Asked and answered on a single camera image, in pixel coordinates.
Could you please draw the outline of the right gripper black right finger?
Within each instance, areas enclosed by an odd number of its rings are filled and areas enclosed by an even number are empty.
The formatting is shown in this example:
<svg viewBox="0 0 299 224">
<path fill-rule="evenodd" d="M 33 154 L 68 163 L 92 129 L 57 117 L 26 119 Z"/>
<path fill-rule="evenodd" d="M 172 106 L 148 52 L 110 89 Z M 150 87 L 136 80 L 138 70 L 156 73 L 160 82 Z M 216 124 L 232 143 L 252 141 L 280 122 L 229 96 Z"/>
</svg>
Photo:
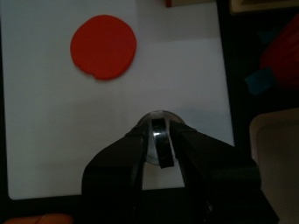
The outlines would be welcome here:
<svg viewBox="0 0 299 224">
<path fill-rule="evenodd" d="M 277 224 L 253 159 L 188 125 L 169 125 L 195 224 Z"/>
</svg>

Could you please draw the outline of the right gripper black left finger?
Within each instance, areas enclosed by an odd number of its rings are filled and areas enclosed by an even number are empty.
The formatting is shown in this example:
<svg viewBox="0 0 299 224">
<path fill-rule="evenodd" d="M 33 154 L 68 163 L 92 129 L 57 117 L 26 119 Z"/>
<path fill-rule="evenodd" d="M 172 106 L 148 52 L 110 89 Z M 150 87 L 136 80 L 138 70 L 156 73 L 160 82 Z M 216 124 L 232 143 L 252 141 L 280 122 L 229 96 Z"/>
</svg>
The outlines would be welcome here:
<svg viewBox="0 0 299 224">
<path fill-rule="evenodd" d="M 90 159 L 81 178 L 84 224 L 137 224 L 148 126 L 134 126 Z"/>
</svg>

